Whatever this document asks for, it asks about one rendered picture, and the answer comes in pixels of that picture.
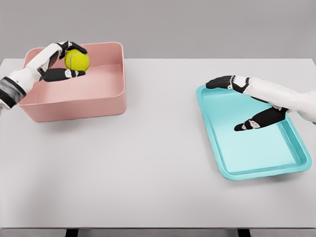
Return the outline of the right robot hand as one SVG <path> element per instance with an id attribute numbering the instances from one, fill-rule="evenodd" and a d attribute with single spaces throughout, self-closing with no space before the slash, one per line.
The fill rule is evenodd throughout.
<path id="1" fill-rule="evenodd" d="M 236 125 L 235 131 L 258 129 L 275 124 L 285 119 L 286 111 L 297 110 L 301 105 L 298 92 L 259 78 L 222 76 L 207 82 L 206 88 L 232 89 L 273 106 Z"/>

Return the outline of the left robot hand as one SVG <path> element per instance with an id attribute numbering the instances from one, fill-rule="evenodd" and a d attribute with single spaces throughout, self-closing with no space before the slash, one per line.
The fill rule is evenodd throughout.
<path id="1" fill-rule="evenodd" d="M 51 43 L 26 65 L 25 69 L 28 73 L 28 75 L 25 76 L 26 81 L 32 83 L 40 80 L 45 82 L 54 82 L 85 75 L 85 72 L 83 71 L 52 68 L 56 62 L 65 57 L 66 52 L 73 49 L 78 50 L 83 54 L 87 54 L 87 50 L 85 48 L 72 41 Z"/>

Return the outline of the yellow tennis ball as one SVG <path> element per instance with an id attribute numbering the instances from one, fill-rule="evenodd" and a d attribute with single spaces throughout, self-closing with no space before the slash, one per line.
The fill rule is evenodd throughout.
<path id="1" fill-rule="evenodd" d="M 64 58 L 67 69 L 86 72 L 90 67 L 88 54 L 83 54 L 77 49 L 67 51 Z"/>

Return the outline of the pink basket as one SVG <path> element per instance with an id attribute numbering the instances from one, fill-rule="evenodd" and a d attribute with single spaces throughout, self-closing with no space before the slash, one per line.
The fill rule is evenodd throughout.
<path id="1" fill-rule="evenodd" d="M 18 106 L 35 122 L 119 115 L 126 111 L 123 46 L 87 43 L 90 67 L 84 76 L 36 82 Z"/>

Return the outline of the blue tray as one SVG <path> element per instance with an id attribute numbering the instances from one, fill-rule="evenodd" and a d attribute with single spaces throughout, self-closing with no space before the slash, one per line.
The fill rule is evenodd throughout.
<path id="1" fill-rule="evenodd" d="M 312 156 L 289 116 L 260 129 L 234 127 L 271 108 L 227 89 L 196 90 L 198 104 L 220 173 L 238 181 L 306 171 Z"/>

